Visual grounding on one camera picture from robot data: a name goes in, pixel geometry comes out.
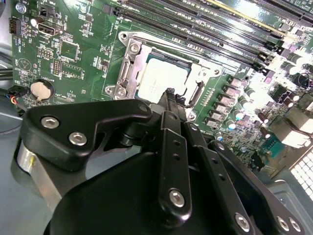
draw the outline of green circuit board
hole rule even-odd
[[[121,31],[146,32],[191,49],[223,67],[219,76],[207,79],[192,110],[196,115],[193,122],[205,134],[221,132],[224,141],[249,164],[250,156],[266,143],[259,131],[261,124],[256,113],[270,114],[269,124],[277,116],[285,115],[288,107],[275,103],[267,106],[279,85],[299,96],[307,92],[295,85],[295,77],[280,67],[275,68],[275,76],[266,81],[266,76],[252,68],[254,63],[262,64],[257,54],[267,52],[285,62],[285,58],[266,50],[264,44],[277,44],[283,34],[292,31],[285,37],[286,41],[306,56],[310,64],[313,32],[308,24],[289,19],[285,13],[272,12],[253,1],[219,2],[268,28],[204,0],[13,0],[12,17],[20,24],[18,32],[13,32],[15,84],[30,88],[33,82],[43,79],[54,89],[49,99],[39,100],[29,91],[18,102],[31,108],[112,100],[105,88],[116,84],[126,50],[118,34]],[[17,3],[25,6],[24,13],[16,10]],[[295,6],[310,12],[312,4],[297,1]],[[48,22],[57,33],[43,33],[40,24],[32,25],[32,19]],[[192,24],[195,30],[185,27],[186,24]],[[271,28],[282,33],[271,32]],[[237,102],[245,98],[242,88],[230,110],[237,107],[249,119],[238,121],[229,111],[216,126],[209,126],[209,113],[232,76],[246,81],[247,87],[259,92],[259,96],[264,94],[264,98],[254,102],[253,108],[243,110]],[[236,123],[235,130],[228,128],[228,120]]]

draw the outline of screw hole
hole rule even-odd
[[[180,146],[180,142],[178,142],[178,141],[173,141],[174,142],[174,144],[176,145],[176,146]]]
[[[226,180],[225,177],[224,177],[222,174],[219,174],[219,178],[220,178],[221,180],[223,180],[223,181]]]
[[[212,158],[212,162],[214,162],[215,164],[219,163],[215,158]]]
[[[179,156],[178,154],[176,154],[176,153],[173,154],[173,157],[174,157],[177,161],[180,160],[180,156]]]
[[[173,115],[173,114],[169,114],[169,116],[170,116],[170,118],[173,119],[173,120],[176,120],[176,119],[177,119],[177,117],[176,117],[175,115]]]
[[[127,35],[126,35],[125,33],[122,33],[122,34],[121,34],[121,39],[122,39],[122,40],[126,40],[126,39],[127,39]]]

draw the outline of ram slot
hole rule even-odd
[[[180,28],[187,28],[190,32],[198,35],[198,38],[200,36],[202,38],[206,38],[207,41],[208,40],[216,41],[217,44],[221,47],[229,46],[230,48],[227,49],[228,51],[230,51],[232,53],[234,53],[234,51],[237,51],[237,52],[241,53],[243,56],[246,56],[253,61],[257,61],[257,55],[259,53],[259,50],[255,49],[255,48],[248,47],[247,45],[242,44],[242,43],[234,42],[233,40],[229,39],[228,37],[221,35],[219,33],[216,33],[214,31],[211,31],[211,30],[208,30],[207,33],[203,33],[202,31],[196,30],[195,25],[192,24],[190,21],[184,19],[184,18],[179,18],[178,20],[180,21],[180,23],[178,23],[177,21],[174,21],[172,19],[173,18],[172,15],[170,17],[168,17],[168,14],[165,11],[162,11],[159,8],[150,6],[146,3],[142,3],[142,1],[136,0],[136,2],[137,2],[137,4],[128,3],[127,6],[130,6],[136,10],[139,10],[140,12],[144,12],[147,10],[153,11],[153,13],[152,12],[149,12],[149,13],[151,15],[154,14],[158,17],[160,17],[160,15],[161,15],[163,17],[163,19],[165,19],[166,21],[168,21],[172,24],[177,25]]]
[[[177,7],[181,8],[181,9],[184,9],[185,11],[188,11],[188,12],[190,12],[192,14],[196,14],[197,15],[199,13],[199,9],[194,8],[192,5],[185,4],[185,3],[183,3],[183,2],[181,2],[179,0],[161,0],[161,1],[167,2],[167,3],[169,3],[171,5],[174,5],[174,6],[177,6]],[[189,0],[189,1],[194,3],[194,4],[201,5],[201,2],[199,0]],[[215,7],[212,7],[210,5],[207,5],[207,4],[205,6],[203,6],[203,7],[205,7],[206,9],[208,9],[208,10],[210,10],[210,11],[212,11],[212,12],[214,12],[214,13],[220,15],[220,16],[223,16],[225,18],[229,18],[230,20],[234,20],[234,21],[237,21],[239,23],[242,23],[242,24],[250,27],[251,29],[253,29],[255,31],[258,31],[258,32],[260,32],[262,34],[271,36],[271,31],[269,31],[268,29],[263,28],[263,27],[261,27],[259,25],[255,25],[254,23],[247,22],[246,20],[243,20],[241,17],[235,16],[233,14],[229,14],[229,13],[227,13],[225,11],[221,11],[221,10],[219,10],[219,9],[217,9]],[[227,23],[225,21],[222,21],[222,20],[220,20],[220,19],[218,19],[218,18],[214,17],[213,15],[208,14],[206,12],[202,12],[201,11],[201,14],[199,16],[201,16],[202,18],[207,19],[207,20],[214,20],[214,21],[219,22],[221,24],[225,24],[225,25],[228,25],[230,27],[234,27],[232,24]]]
[[[313,26],[313,14],[289,2],[283,0],[250,0],[250,2],[256,3],[287,19],[291,19],[300,25]]]
[[[132,11],[126,10],[126,9],[120,9],[119,11],[119,17],[123,17],[124,19],[136,22],[138,24],[142,24],[145,25],[153,30],[156,31],[163,31],[168,35],[172,35],[180,40],[182,40],[183,42],[185,42],[186,44],[188,44],[189,42],[192,42],[195,46],[199,46],[200,48],[203,48],[204,50],[213,53],[213,54],[217,54],[220,56],[224,56],[230,60],[233,60],[237,63],[241,63],[247,66],[252,67],[255,62],[245,58],[244,56],[240,56],[238,54],[235,54],[233,52],[224,50],[222,47],[218,47],[215,46],[213,44],[204,42],[202,40],[199,40],[193,36],[190,36],[187,33],[184,33],[180,30],[174,29],[172,27],[169,27],[167,25],[158,23],[156,21],[153,21],[149,18],[143,17],[137,13],[134,13]]]
[[[128,2],[130,2],[132,4],[144,7],[145,9],[148,9],[148,10],[150,10],[152,12],[158,13],[158,14],[163,15],[165,17],[169,17],[171,19],[175,19],[177,22],[179,22],[181,24],[186,24],[189,27],[197,29],[198,31],[200,31],[202,33],[207,33],[210,36],[218,38],[219,40],[222,40],[224,42],[233,44],[233,45],[239,47],[240,49],[248,51],[249,53],[258,55],[260,51],[257,48],[255,48],[255,47],[251,47],[250,45],[247,45],[247,44],[242,43],[242,42],[236,42],[232,38],[229,38],[229,37],[227,37],[225,35],[222,35],[222,34],[216,32],[216,31],[213,31],[213,30],[211,30],[211,29],[201,25],[200,21],[205,23],[205,24],[207,24],[207,25],[209,25],[209,26],[211,26],[211,27],[214,27],[214,28],[216,28],[216,29],[218,29],[220,31],[228,32],[228,33],[231,33],[231,34],[237,34],[243,40],[248,41],[249,43],[251,43],[254,46],[259,46],[259,47],[263,47],[264,46],[264,44],[259,43],[259,41],[255,42],[251,38],[251,36],[247,37],[247,36],[243,35],[242,33],[238,32],[238,30],[229,30],[228,28],[226,28],[226,27],[224,27],[222,25],[218,25],[216,23],[210,22],[210,21],[205,20],[205,19],[196,18],[196,16],[194,14],[190,14],[190,13],[188,13],[186,11],[183,11],[183,10],[177,8],[177,7],[171,6],[171,5],[167,4],[167,3],[162,2],[161,0],[154,0],[154,1],[158,2],[158,3],[162,3],[164,6],[170,8],[171,10],[174,10],[176,12],[182,13],[182,14],[184,14],[187,17],[193,18],[194,20],[193,21],[189,21],[189,20],[183,18],[181,15],[177,15],[175,13],[166,11],[165,9],[157,8],[157,7],[155,7],[153,5],[150,5],[150,4],[148,4],[148,3],[146,3],[146,2],[144,2],[142,0],[128,0]]]

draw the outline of mounting hole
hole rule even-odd
[[[122,34],[121,34],[121,39],[122,39],[122,40],[126,40],[126,39],[127,39],[127,35],[126,35],[125,33],[122,33]]]
[[[144,106],[144,105],[142,105],[142,104],[139,104],[139,109],[141,109],[141,110],[144,111],[144,112],[147,112],[147,111],[148,111],[147,107]]]
[[[214,162],[215,164],[219,163],[215,158],[212,158],[212,162]]]
[[[219,174],[219,178],[220,178],[221,180],[223,180],[223,181],[226,180],[225,177],[224,177],[222,174]]]
[[[176,146],[180,146],[180,142],[178,142],[178,141],[173,141],[174,142],[174,144],[176,145]]]
[[[169,114],[168,116],[170,116],[171,119],[176,120],[177,117],[174,114]]]
[[[173,154],[173,157],[174,157],[177,161],[180,160],[180,156],[179,156],[178,154],[176,154],[176,153]]]

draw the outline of black metal arm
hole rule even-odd
[[[226,145],[207,146],[183,103],[168,89],[150,107],[121,100],[30,109],[16,160],[54,211],[46,234],[305,234]],[[133,145],[141,153],[86,181],[91,157]]]

